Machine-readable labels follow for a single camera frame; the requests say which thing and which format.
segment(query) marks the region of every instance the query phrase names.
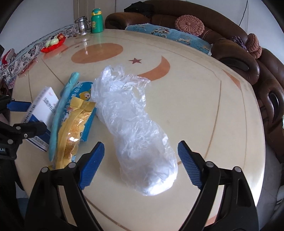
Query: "star pattern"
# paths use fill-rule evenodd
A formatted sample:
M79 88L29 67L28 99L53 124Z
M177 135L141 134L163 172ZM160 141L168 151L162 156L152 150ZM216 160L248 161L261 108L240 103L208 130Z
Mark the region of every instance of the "star pattern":
M135 63L141 63L141 62L140 62L141 60L142 60L142 59L136 59L136 58L134 58L133 60L129 60L129 61L131 61L132 64L135 64Z

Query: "red fruit tray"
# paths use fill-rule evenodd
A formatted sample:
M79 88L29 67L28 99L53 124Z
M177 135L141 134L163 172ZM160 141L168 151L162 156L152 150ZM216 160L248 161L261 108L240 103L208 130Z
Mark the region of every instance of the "red fruit tray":
M59 41L58 44L52 45L51 47L44 47L41 49L41 52L48 53L50 51L55 50L56 48L60 47L65 42L66 37L64 37L62 40Z

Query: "beige tabletop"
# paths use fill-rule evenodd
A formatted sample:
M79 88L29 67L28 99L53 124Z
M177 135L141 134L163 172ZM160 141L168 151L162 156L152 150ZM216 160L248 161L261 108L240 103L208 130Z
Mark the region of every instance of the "beige tabletop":
M107 65L151 79L146 88L146 111L169 137L172 148L185 140L206 161L220 168L240 166L257 204L264 176L265 142L262 120L251 85L208 55L181 43L153 35L105 30L68 38L63 46L40 54L15 83L13 97L33 101L45 86L59 93L70 74L93 81ZM11 124L24 113L11 113ZM172 188L152 197L128 188L120 178L112 135L95 117L88 141L81 142L77 159L101 141L105 157L90 186L83 191L105 230L178 230L199 190L192 185L178 155L178 175ZM51 163L48 154L24 140L18 149L17 170L30 195L40 169ZM208 223L215 219L220 186ZM70 212L66 212L72 221Z

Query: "green and yellow bottle cap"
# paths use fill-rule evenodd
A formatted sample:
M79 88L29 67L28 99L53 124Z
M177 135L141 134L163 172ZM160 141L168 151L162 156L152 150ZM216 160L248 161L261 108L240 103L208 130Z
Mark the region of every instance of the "green and yellow bottle cap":
M101 15L102 14L102 11L100 8L96 8L96 9L93 9L92 10L92 16L93 15Z

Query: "water bottle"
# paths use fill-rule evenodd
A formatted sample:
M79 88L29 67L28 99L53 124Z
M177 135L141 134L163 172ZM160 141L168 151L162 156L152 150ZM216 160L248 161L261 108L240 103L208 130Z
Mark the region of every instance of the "water bottle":
M103 16L100 8L92 10L92 33L99 33L104 30L103 28Z

